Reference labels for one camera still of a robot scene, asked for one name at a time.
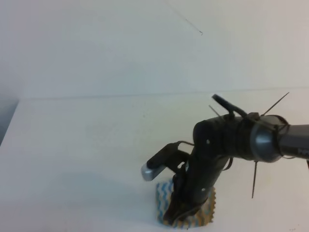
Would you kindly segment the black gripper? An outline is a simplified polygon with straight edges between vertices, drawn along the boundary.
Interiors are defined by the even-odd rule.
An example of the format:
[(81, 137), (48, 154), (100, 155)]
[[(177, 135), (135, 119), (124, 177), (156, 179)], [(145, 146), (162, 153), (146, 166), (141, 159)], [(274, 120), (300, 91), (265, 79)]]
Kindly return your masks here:
[(173, 177), (173, 193), (163, 220), (172, 225), (177, 219), (193, 216), (201, 209), (223, 171), (229, 157), (199, 159), (192, 156)]

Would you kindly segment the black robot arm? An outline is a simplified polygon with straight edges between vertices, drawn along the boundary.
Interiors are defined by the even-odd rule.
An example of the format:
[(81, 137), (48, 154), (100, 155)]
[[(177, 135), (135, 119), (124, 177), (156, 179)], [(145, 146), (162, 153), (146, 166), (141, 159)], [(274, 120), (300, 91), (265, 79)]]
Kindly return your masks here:
[(285, 155), (309, 158), (309, 128), (290, 125), (277, 115), (244, 117), (224, 115), (197, 123), (191, 154), (179, 150), (179, 142), (160, 150), (162, 165), (174, 172), (171, 202), (163, 220), (173, 224), (194, 216), (209, 201), (222, 171), (233, 158), (272, 163)]

